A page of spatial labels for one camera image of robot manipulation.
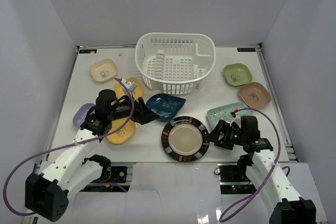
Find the round brown rimmed plate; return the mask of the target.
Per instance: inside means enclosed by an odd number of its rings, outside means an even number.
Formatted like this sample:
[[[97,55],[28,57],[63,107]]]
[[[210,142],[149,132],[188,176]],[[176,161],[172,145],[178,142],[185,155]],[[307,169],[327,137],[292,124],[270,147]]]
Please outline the round brown rimmed plate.
[[[181,163],[195,162],[208,151],[206,126],[196,118],[179,116],[166,123],[161,134],[165,153]]]

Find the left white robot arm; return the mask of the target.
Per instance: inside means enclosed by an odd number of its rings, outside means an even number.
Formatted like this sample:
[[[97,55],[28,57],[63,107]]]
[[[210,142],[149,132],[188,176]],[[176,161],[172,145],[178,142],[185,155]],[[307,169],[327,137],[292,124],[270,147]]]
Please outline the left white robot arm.
[[[39,174],[25,182],[25,206],[51,222],[65,213],[69,200],[94,180],[104,182],[111,175],[111,161],[90,152],[112,128],[114,120],[129,118],[141,125],[159,118],[142,98],[124,96],[118,100],[113,90],[99,92],[96,103],[76,133],[72,146],[66,148]]]

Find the yellow square panda plate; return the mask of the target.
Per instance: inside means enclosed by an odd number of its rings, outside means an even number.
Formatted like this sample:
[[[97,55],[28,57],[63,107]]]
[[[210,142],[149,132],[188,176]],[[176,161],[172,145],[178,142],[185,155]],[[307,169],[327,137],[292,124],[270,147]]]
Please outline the yellow square panda plate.
[[[111,123],[112,128],[109,131],[109,133],[119,128],[126,121],[126,119],[127,118],[122,118],[112,121]],[[135,134],[136,129],[137,129],[136,124],[132,120],[129,120],[123,128],[107,136],[106,138],[112,144],[122,144]]]

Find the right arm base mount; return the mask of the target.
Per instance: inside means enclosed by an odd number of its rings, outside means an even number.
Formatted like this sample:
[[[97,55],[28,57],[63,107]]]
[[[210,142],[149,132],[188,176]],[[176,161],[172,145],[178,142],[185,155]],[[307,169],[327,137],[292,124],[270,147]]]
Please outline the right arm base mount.
[[[235,163],[218,164],[214,175],[219,178],[222,195],[251,195],[256,191],[255,186],[239,171]]]

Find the dark blue leaf plate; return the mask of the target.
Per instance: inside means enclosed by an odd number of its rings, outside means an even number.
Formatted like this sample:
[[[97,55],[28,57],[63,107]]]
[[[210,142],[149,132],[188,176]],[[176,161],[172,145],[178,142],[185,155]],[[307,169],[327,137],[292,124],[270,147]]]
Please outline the dark blue leaf plate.
[[[159,93],[151,96],[146,106],[156,113],[160,122],[168,122],[175,118],[179,110],[184,106],[186,100],[173,95]]]

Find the lavender square plate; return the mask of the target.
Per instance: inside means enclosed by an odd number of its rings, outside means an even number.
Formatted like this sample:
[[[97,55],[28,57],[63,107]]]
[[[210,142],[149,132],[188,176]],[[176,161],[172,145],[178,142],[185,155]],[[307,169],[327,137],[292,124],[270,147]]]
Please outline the lavender square plate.
[[[79,110],[75,113],[72,119],[73,125],[79,129],[81,124],[84,122],[87,112],[90,108],[94,107],[93,103],[86,103],[82,105]]]

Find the tan square panda plate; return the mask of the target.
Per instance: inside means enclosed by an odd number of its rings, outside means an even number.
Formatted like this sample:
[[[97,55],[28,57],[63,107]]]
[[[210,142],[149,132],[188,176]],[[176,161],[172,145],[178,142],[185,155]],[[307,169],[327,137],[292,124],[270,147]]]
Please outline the tan square panda plate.
[[[271,102],[268,90],[259,82],[251,82],[239,89],[242,100],[251,108],[260,109]]]

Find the light teal speckled plate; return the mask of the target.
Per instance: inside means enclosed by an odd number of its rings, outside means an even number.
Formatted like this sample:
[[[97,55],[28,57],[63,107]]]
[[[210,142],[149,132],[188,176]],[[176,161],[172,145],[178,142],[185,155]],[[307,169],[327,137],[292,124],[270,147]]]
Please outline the light teal speckled plate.
[[[228,123],[232,122],[234,117],[231,115],[231,112],[244,108],[248,108],[248,106],[243,102],[237,102],[208,110],[207,119],[211,129],[213,130],[216,127],[219,120],[224,120]]]

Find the green square panda plate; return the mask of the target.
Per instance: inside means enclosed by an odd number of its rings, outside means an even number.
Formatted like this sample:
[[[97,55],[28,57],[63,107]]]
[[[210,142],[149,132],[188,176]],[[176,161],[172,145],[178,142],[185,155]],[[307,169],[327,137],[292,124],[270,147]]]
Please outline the green square panda plate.
[[[223,74],[227,83],[232,87],[240,87],[251,83],[253,80],[249,68],[242,63],[226,65],[223,69]]]

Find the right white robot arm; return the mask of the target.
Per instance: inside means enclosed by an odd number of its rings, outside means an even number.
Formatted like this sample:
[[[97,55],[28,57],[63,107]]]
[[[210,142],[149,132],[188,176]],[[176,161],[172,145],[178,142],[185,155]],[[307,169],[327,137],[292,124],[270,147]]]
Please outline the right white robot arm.
[[[260,136],[254,116],[241,117],[241,125],[218,121],[208,139],[217,147],[232,150],[239,145],[245,151],[237,164],[219,167],[223,182],[251,182],[255,192],[240,200],[243,205],[260,195],[268,209],[269,223],[315,223],[317,210],[304,199],[278,163],[273,146]]]

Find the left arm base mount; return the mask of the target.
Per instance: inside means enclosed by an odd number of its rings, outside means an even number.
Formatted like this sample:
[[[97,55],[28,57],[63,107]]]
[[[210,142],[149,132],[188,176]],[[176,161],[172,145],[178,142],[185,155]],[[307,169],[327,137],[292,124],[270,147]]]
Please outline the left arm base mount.
[[[94,180],[81,192],[126,193],[130,187],[127,166],[111,166],[104,175]]]

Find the cream square panda plate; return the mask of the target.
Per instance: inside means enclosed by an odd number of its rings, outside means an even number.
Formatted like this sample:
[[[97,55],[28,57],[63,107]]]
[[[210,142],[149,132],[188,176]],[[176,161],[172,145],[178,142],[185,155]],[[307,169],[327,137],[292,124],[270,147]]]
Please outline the cream square panda plate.
[[[117,76],[118,68],[113,60],[103,59],[94,63],[89,71],[95,82],[104,83]]]

